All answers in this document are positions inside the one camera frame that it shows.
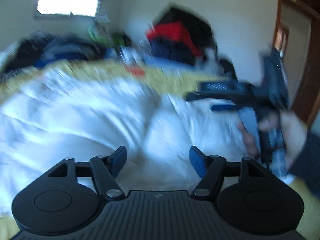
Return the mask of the person's right hand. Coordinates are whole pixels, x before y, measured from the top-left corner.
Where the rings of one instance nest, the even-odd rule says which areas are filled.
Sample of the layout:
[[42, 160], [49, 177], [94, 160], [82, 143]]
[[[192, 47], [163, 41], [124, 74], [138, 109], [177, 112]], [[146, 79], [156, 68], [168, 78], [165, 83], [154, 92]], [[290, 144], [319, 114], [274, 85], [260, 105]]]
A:
[[280, 128], [285, 144], [286, 169], [289, 170], [301, 154], [308, 132], [308, 126], [294, 112], [273, 112], [258, 123], [261, 132]]

